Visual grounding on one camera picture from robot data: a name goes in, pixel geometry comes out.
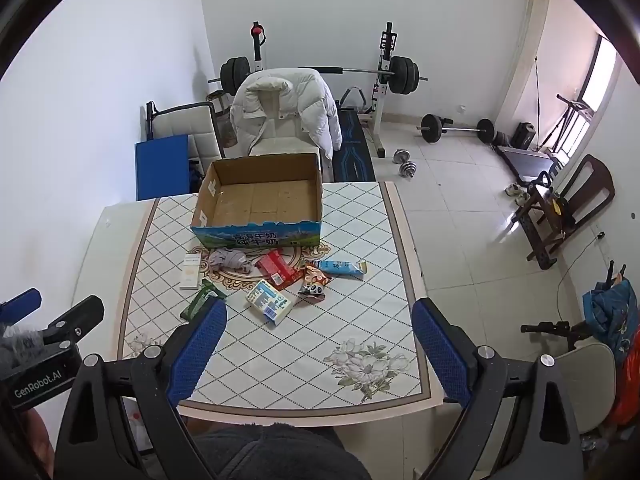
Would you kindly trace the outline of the purple fluffy cloth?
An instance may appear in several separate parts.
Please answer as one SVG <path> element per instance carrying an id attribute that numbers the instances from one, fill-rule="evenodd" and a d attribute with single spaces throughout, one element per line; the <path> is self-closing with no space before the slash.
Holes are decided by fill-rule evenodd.
<path id="1" fill-rule="evenodd" d="M 252 264 L 247 256 L 239 249 L 217 248 L 207 257 L 209 270 L 213 272 L 231 271 L 250 274 Z"/>

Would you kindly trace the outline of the chrome dumbbell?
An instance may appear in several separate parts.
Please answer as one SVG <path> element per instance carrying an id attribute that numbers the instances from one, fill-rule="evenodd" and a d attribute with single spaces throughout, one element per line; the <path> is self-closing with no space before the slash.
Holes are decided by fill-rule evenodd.
<path id="1" fill-rule="evenodd" d="M 416 163 L 403 148 L 398 148 L 393 154 L 393 163 L 398 166 L 398 174 L 403 178 L 412 179 L 416 174 Z"/>

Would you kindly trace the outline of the treadmill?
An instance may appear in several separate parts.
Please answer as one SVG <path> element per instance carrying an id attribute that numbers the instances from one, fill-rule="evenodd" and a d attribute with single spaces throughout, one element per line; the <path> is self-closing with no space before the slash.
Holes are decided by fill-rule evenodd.
<path id="1" fill-rule="evenodd" d="M 544 171 L 553 180 L 563 168 L 562 162 L 546 153 L 494 146 L 496 154 L 506 163 L 519 185 L 528 185 Z"/>

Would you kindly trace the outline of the person's dark fleece clothing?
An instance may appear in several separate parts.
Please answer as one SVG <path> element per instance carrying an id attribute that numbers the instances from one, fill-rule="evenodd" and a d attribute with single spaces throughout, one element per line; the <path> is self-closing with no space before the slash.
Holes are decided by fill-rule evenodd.
<path id="1" fill-rule="evenodd" d="M 193 441 L 218 479 L 370 477 L 332 427 L 225 426 L 199 434 Z"/>

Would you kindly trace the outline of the barbell on floor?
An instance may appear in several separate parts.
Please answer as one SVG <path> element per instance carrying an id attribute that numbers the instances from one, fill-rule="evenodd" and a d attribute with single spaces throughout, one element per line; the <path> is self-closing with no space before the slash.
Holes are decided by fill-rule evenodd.
<path id="1" fill-rule="evenodd" d="M 455 125 L 451 119 L 434 114 L 424 115 L 416 128 L 427 143 L 437 143 L 445 133 L 464 132 L 475 133 L 483 143 L 491 144 L 495 141 L 497 133 L 494 123 L 488 118 L 481 119 L 475 127 L 465 127 Z"/>

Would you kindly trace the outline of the patterned table cover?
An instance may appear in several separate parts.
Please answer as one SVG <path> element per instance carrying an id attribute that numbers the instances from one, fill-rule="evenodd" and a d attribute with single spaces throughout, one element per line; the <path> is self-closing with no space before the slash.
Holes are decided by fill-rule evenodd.
<path id="1" fill-rule="evenodd" d="M 344 272 L 326 284 L 280 288 L 262 272 L 268 250 L 247 253 L 247 274 L 209 266 L 189 226 L 194 196 L 142 202 L 118 355 L 162 344 L 192 300 L 211 296 L 226 305 L 227 324 L 185 412 L 349 425 L 442 404 L 442 387 L 412 333 L 410 308 L 425 289 L 396 186 L 330 183 L 322 205 L 320 244 L 282 250 L 280 258 L 305 278 L 315 278 L 326 259 Z"/>

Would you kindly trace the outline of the orange panda snack bag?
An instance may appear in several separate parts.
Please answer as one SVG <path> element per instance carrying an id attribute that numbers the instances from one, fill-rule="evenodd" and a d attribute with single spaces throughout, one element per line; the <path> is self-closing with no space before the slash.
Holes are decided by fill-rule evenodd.
<path id="1" fill-rule="evenodd" d="M 326 298 L 326 285 L 331 279 L 319 268 L 306 263 L 298 294 L 308 300 L 322 301 Z"/>

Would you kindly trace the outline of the dark wooden chair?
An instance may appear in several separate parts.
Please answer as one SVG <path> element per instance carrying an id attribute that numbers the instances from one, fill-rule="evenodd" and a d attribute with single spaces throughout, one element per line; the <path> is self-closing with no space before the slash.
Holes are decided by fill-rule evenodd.
<path id="1" fill-rule="evenodd" d="M 564 188 L 557 191 L 546 172 L 527 188 L 527 198 L 512 217 L 530 245 L 528 261 L 541 270 L 556 263 L 555 253 L 574 234 L 608 208 L 615 198 L 611 171 L 602 160 L 587 154 Z"/>

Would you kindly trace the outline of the grey chair seat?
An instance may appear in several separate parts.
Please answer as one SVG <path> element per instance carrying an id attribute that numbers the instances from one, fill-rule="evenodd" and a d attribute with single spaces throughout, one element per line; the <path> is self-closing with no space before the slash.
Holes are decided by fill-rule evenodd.
<path id="1" fill-rule="evenodd" d="M 616 363 L 605 344 L 588 341 L 554 358 L 562 373 L 580 434 L 608 417 L 616 397 Z"/>

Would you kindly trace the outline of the black blue weight bench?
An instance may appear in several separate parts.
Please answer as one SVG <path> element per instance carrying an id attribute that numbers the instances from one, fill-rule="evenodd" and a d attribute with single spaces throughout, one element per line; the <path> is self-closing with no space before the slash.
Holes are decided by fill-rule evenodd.
<path id="1" fill-rule="evenodd" d="M 356 110 L 338 110 L 343 136 L 342 146 L 332 159 L 335 182 L 374 182 L 376 180 L 372 159 Z"/>

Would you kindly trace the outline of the white padded chair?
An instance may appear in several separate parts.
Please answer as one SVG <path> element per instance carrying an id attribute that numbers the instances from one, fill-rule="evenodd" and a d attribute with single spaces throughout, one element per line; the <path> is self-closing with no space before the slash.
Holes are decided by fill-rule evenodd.
<path id="1" fill-rule="evenodd" d="M 250 156 L 271 154 L 303 154 L 312 153 L 318 158 L 318 166 L 324 183 L 333 182 L 333 169 L 329 160 L 322 155 L 320 148 L 314 145 L 307 133 L 296 133 L 294 136 L 277 136 L 277 130 L 268 130 L 250 149 Z"/>

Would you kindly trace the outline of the light blue snack packet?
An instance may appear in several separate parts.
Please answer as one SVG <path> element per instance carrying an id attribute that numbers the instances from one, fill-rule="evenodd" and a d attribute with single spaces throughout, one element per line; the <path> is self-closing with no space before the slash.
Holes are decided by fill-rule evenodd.
<path id="1" fill-rule="evenodd" d="M 359 278 L 360 280 L 362 280 L 368 272 L 368 266 L 365 261 L 353 263 L 341 260 L 316 260 L 314 266 L 324 274 L 350 276 L 351 278 Z"/>

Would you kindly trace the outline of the blue bag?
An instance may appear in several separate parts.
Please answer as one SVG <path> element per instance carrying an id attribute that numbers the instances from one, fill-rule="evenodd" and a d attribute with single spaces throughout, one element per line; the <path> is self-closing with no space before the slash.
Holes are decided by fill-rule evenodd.
<path id="1" fill-rule="evenodd" d="M 582 310 L 591 335 L 611 349 L 617 366 L 626 360 L 639 326 L 638 300 L 631 282 L 622 278 L 610 288 L 597 282 L 582 296 Z"/>

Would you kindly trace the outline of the white chair black frame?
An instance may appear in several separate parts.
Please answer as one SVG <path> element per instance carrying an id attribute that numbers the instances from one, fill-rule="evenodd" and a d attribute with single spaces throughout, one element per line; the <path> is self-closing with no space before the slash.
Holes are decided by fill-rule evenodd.
<path id="1" fill-rule="evenodd" d="M 224 157 L 220 147 L 215 109 L 211 102 L 195 102 L 159 110 L 153 101 L 145 104 L 146 140 L 185 136 L 189 162 L 203 174 L 215 160 Z"/>

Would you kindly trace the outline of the cardboard box blue printed sides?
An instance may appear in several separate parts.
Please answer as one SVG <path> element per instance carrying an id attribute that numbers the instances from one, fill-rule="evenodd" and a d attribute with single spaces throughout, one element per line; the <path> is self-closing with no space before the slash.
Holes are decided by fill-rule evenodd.
<path id="1" fill-rule="evenodd" d="M 318 156 L 268 154 L 212 162 L 191 231 L 209 250 L 314 247 L 321 226 Z"/>

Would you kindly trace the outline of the red snack packet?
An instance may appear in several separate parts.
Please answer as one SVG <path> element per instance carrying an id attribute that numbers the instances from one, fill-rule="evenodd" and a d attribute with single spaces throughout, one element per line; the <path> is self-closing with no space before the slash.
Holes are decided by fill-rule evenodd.
<path id="1" fill-rule="evenodd" d="M 287 263 L 279 249 L 273 249 L 260 256 L 255 263 L 266 281 L 275 289 L 282 290 L 293 285 L 303 277 L 303 270 Z"/>

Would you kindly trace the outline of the white barbell rack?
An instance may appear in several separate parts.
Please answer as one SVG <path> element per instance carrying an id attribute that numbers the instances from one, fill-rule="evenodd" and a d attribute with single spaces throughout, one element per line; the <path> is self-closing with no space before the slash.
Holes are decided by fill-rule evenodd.
<path id="1" fill-rule="evenodd" d="M 262 27 L 261 24 L 258 23 L 258 21 L 253 23 L 253 27 L 250 30 L 250 36 L 252 36 L 252 39 L 254 42 L 255 67 L 256 67 L 256 70 L 258 70 L 258 68 L 261 70 L 262 69 L 262 45 L 266 41 L 266 35 L 265 35 L 265 29 Z M 390 68 L 390 59 L 393 57 L 392 54 L 396 47 L 396 40 L 397 40 L 397 34 L 396 32 L 393 31 L 393 23 L 387 22 L 386 29 L 384 29 L 381 32 L 380 56 L 378 57 L 378 70 L 388 70 Z M 300 75 L 300 76 L 302 76 L 303 74 L 305 76 L 314 75 L 316 79 L 320 82 L 320 84 L 323 84 L 322 88 L 326 89 L 326 91 L 329 92 L 329 87 L 326 85 L 326 82 L 322 78 L 322 76 L 324 75 L 320 75 L 319 73 L 317 73 L 315 70 L 312 69 L 313 67 L 314 66 L 297 67 L 297 68 L 294 68 L 293 71 L 287 69 L 288 70 L 287 74 L 291 73 L 291 75 Z M 287 70 L 285 69 L 280 70 L 280 73 L 284 74 L 284 72 L 286 72 Z M 369 106 L 369 108 L 366 107 L 363 113 L 365 115 L 368 115 L 369 119 L 371 119 L 370 133 L 372 136 L 373 144 L 376 148 L 376 152 L 378 153 L 378 158 L 385 157 L 385 148 L 382 144 L 379 133 L 380 133 L 380 125 L 382 122 L 384 103 L 386 99 L 386 94 L 388 92 L 390 92 L 390 90 L 388 90 L 388 85 L 382 82 L 381 76 L 376 76 L 376 81 L 372 87 L 371 105 Z M 338 137 L 339 137 L 338 140 L 341 140 L 341 146 L 342 146 L 342 142 L 343 142 L 342 132 Z M 330 149 L 330 155 L 332 155 L 332 159 L 335 151 L 338 151 L 338 148 Z"/>

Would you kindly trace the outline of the blue white tissue pack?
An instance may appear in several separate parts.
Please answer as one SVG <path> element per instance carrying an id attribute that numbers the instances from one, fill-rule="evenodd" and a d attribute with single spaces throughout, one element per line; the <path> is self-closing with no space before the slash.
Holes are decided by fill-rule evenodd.
<path id="1" fill-rule="evenodd" d="M 247 302 L 273 325 L 280 324 L 291 311 L 292 301 L 267 281 L 260 280 L 246 295 Z"/>

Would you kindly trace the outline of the green wet wipes pack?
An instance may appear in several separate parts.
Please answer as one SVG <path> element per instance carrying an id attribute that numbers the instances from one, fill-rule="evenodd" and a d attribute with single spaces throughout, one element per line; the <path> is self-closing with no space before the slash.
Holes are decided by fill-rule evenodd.
<path id="1" fill-rule="evenodd" d="M 181 311 L 180 318 L 186 322 L 192 321 L 209 298 L 226 299 L 227 295 L 213 282 L 204 278 L 200 290 L 191 300 L 190 304 Z"/>

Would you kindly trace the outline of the white puffer jacket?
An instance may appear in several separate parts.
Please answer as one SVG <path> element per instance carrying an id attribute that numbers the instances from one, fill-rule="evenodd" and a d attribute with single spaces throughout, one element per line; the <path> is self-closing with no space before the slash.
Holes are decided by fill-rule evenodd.
<path id="1" fill-rule="evenodd" d="M 248 76 L 233 98 L 232 127 L 240 153 L 248 152 L 271 129 L 277 136 L 307 133 L 322 155 L 332 159 L 331 148 L 340 149 L 341 134 L 333 94 L 323 89 L 314 75 L 291 75 L 283 68 L 262 70 Z"/>

